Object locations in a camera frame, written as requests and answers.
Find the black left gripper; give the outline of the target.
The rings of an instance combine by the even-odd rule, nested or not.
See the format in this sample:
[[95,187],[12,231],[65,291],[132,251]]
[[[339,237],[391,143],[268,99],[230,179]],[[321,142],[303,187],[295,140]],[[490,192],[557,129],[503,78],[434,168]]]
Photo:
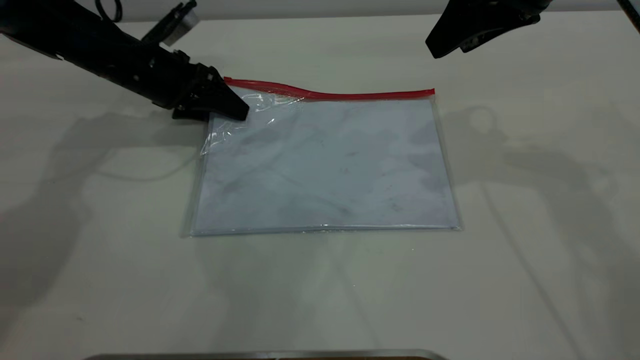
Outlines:
[[172,119],[209,121],[214,113],[244,122],[250,107],[213,66],[191,63],[182,51],[149,48],[149,100],[163,109],[174,109]]

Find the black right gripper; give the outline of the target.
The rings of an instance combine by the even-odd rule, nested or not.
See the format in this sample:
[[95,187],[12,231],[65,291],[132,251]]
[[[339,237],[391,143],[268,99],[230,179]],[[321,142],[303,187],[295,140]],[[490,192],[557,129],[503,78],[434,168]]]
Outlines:
[[[468,53],[512,30],[540,22],[550,0],[451,0],[425,40],[435,59]],[[498,26],[481,30],[482,26]]]

